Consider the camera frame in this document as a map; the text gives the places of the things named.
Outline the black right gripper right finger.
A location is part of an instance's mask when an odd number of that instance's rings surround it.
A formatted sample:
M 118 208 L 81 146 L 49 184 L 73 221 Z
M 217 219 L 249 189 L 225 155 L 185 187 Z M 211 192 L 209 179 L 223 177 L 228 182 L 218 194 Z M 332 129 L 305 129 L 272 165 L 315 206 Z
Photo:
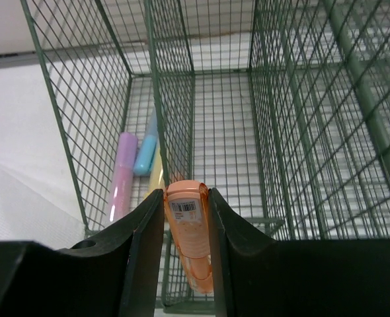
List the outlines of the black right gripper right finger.
M 277 242 L 209 190 L 209 239 L 216 316 L 277 316 Z

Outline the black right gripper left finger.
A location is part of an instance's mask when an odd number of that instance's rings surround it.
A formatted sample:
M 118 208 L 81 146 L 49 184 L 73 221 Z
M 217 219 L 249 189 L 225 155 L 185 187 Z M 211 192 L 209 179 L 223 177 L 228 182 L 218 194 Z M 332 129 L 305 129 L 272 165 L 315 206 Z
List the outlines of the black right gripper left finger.
M 62 253 L 71 279 L 60 316 L 153 316 L 164 233 L 163 191 Z

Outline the purple highlighter pen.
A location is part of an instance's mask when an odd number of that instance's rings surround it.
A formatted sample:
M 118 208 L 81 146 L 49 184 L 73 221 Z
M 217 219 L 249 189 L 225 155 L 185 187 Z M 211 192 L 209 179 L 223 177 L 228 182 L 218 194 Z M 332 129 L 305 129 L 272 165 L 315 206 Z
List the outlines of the purple highlighter pen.
M 134 134 L 128 132 L 120 134 L 106 208 L 107 225 L 125 217 L 130 212 L 137 144 L 138 139 Z

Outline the orange correction tape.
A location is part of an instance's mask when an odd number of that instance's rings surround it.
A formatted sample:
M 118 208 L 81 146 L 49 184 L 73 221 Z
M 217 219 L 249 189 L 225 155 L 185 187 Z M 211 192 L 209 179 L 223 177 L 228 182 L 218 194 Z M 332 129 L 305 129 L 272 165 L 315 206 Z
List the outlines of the orange correction tape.
M 166 188 L 163 201 L 190 288 L 201 294 L 212 293 L 208 187 L 196 180 L 177 181 Z

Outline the yellow highlighter pen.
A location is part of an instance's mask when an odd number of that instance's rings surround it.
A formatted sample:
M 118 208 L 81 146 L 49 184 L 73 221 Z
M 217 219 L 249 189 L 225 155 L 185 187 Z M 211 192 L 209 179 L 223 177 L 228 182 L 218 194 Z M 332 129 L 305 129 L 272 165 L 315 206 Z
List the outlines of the yellow highlighter pen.
M 159 145 L 157 145 L 155 155 L 153 157 L 153 164 L 149 177 L 149 185 L 144 198 L 147 198 L 151 194 L 151 192 L 156 189 L 165 189 L 165 182 L 163 179 L 163 163 Z

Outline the blue highlighter pen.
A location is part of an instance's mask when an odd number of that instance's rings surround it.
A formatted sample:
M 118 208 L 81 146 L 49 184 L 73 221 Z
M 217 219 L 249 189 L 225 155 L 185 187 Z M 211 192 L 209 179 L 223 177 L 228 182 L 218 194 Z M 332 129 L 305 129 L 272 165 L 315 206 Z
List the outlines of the blue highlighter pen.
M 157 140 L 157 115 L 156 110 L 153 109 L 134 164 L 133 171 L 136 176 L 147 176 L 151 172 Z

